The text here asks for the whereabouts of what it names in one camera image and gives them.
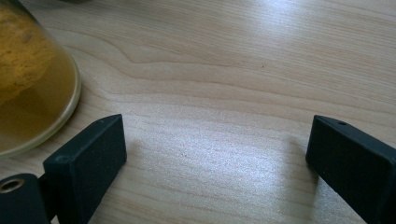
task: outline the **wooden table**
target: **wooden table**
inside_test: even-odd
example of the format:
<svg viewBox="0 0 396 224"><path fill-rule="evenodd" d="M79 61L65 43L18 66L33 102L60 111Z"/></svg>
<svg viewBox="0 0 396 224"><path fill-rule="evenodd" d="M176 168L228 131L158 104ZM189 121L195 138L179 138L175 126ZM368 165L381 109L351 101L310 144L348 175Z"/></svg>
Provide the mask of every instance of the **wooden table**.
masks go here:
<svg viewBox="0 0 396 224"><path fill-rule="evenodd" d="M23 0L82 76L72 118L0 177L121 113L91 223L363 223L305 163L320 114L396 147L393 0Z"/></svg>

